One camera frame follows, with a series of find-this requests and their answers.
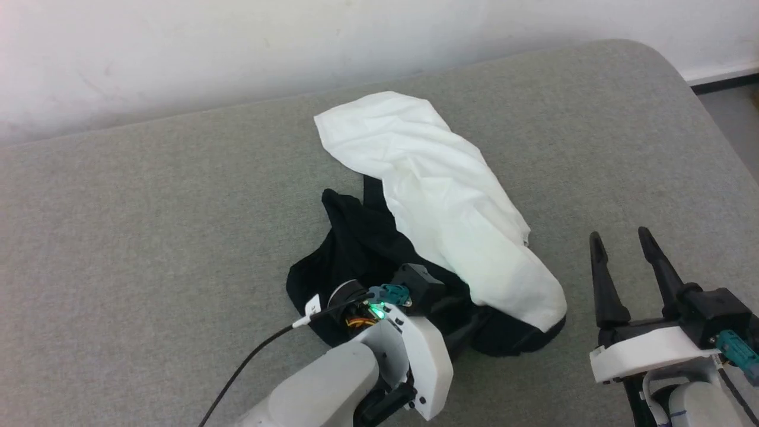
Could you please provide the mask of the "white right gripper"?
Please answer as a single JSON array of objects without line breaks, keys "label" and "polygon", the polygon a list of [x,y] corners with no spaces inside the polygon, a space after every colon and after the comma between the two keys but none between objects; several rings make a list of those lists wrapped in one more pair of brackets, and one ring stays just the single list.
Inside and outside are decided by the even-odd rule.
[{"label": "white right gripper", "polygon": [[[637,229],[643,256],[653,268],[661,293],[662,316],[681,318],[682,297],[700,292],[696,283],[684,283],[647,227]],[[635,337],[623,339],[618,327],[631,321],[629,309],[621,303],[609,271],[609,257],[598,232],[590,235],[590,255],[598,346],[590,353],[590,366],[597,383],[623,380],[648,371],[661,371],[713,384],[719,375],[713,347],[702,349],[678,326],[658,327]]]}]

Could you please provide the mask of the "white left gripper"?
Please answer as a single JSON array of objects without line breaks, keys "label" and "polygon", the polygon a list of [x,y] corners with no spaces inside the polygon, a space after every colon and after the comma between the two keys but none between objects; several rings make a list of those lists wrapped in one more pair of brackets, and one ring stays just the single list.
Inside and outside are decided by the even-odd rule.
[{"label": "white left gripper", "polygon": [[424,316],[408,316],[395,305],[371,305],[378,320],[355,340],[377,358],[379,380],[358,406],[357,426],[377,426],[401,409],[415,410],[426,421],[445,407],[452,385],[452,359],[458,359],[490,321],[491,314],[473,314],[460,326],[442,333]]}]

